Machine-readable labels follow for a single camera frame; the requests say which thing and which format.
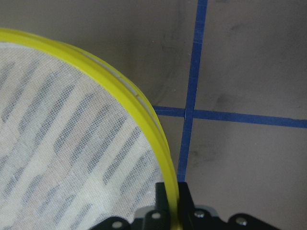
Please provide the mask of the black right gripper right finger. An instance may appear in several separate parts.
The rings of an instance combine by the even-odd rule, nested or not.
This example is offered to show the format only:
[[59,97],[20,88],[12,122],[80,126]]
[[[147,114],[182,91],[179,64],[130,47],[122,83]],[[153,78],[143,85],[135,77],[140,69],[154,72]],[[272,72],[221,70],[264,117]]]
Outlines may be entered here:
[[251,215],[238,213],[228,221],[220,219],[216,210],[194,204],[188,184],[178,183],[179,218],[184,230],[276,230],[277,228]]

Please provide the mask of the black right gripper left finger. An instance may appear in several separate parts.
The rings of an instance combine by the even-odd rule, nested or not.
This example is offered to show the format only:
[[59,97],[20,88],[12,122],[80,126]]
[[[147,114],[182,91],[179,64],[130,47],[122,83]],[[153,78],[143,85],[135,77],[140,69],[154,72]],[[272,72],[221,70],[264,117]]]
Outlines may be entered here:
[[133,222],[113,216],[96,224],[93,230],[169,230],[171,217],[164,183],[155,184],[155,205],[137,209]]

